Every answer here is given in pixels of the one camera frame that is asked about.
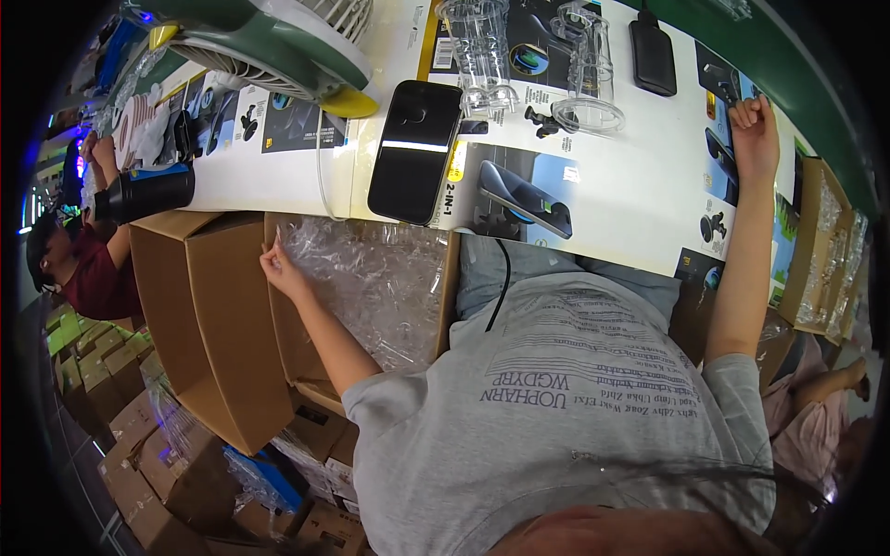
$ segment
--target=black cable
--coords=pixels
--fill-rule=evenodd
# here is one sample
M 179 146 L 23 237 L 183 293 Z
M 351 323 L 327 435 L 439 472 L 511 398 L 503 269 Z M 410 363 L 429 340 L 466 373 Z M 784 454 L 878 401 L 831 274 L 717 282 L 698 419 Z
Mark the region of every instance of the black cable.
M 495 318 L 498 316 L 498 311 L 500 311 L 501 303 L 504 302 L 504 296 L 506 295 L 506 289 L 510 287 L 510 255 L 506 253 L 506 247 L 501 243 L 500 239 L 495 239 L 498 242 L 498 245 L 501 248 L 501 251 L 504 252 L 504 259 L 506 260 L 506 278 L 504 278 L 504 287 L 501 289 L 501 296 L 498 299 L 498 304 L 495 305 L 495 312 L 491 314 L 491 320 L 489 320 L 489 325 L 485 327 L 485 332 L 491 330 L 491 325 L 495 324 Z

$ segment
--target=white cable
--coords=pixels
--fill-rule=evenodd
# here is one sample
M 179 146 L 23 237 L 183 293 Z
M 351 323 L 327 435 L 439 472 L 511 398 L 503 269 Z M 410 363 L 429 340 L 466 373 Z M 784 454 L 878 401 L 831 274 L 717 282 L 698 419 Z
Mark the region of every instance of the white cable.
M 321 204 L 325 206 L 325 212 L 328 218 L 335 222 L 345 222 L 345 218 L 334 216 L 334 211 L 328 205 L 328 196 L 325 195 L 325 182 L 321 179 L 321 120 L 325 116 L 325 111 L 319 106 L 319 127 L 315 130 L 315 169 L 319 173 L 319 193 L 321 194 Z

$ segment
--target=person in red shirt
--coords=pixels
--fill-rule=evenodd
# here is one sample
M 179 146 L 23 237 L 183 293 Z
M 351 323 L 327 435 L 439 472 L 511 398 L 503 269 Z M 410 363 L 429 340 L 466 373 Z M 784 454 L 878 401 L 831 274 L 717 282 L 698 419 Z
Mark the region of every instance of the person in red shirt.
M 106 189 L 117 178 L 114 142 L 90 132 L 82 156 Z M 130 226 L 114 228 L 81 213 L 83 227 L 63 226 L 55 211 L 40 216 L 28 234 L 28 270 L 38 292 L 52 289 L 65 297 L 78 314 L 95 320 L 115 320 L 142 314 L 133 261 Z

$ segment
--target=black cap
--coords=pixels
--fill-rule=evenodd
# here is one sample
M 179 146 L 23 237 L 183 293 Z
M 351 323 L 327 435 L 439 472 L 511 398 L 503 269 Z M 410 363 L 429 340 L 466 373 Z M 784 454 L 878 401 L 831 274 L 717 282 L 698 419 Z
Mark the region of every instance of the black cap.
M 40 262 L 46 256 L 46 244 L 59 228 L 55 211 L 46 211 L 37 218 L 37 222 L 31 226 L 28 240 L 25 245 L 25 258 L 28 263 L 28 272 L 34 280 L 34 288 L 43 292 L 47 286 L 55 285 L 52 275 L 46 274 L 40 268 Z

